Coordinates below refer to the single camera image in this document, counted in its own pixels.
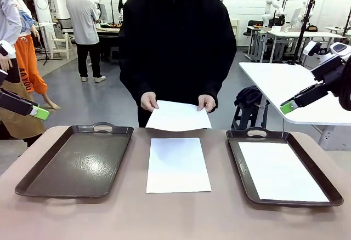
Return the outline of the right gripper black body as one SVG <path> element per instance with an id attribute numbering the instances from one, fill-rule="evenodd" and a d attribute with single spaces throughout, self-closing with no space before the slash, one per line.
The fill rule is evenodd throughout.
<path id="1" fill-rule="evenodd" d="M 343 70 L 344 60 L 337 55 L 331 56 L 328 60 L 311 70 L 314 80 L 317 81 L 315 87 L 319 91 L 340 95 Z"/>

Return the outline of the person's left hand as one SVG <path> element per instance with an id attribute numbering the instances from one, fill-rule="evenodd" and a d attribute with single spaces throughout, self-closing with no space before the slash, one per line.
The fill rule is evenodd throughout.
<path id="1" fill-rule="evenodd" d="M 205 110 L 207 113 L 211 113 L 216 108 L 216 101 L 210 95 L 200 95 L 198 101 L 198 111 Z"/>

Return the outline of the person's right hand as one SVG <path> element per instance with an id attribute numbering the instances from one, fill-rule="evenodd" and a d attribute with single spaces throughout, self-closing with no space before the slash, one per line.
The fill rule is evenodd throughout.
<path id="1" fill-rule="evenodd" d="M 154 109 L 159 109 L 154 92 L 146 92 L 141 96 L 140 105 L 144 110 L 152 112 Z"/>

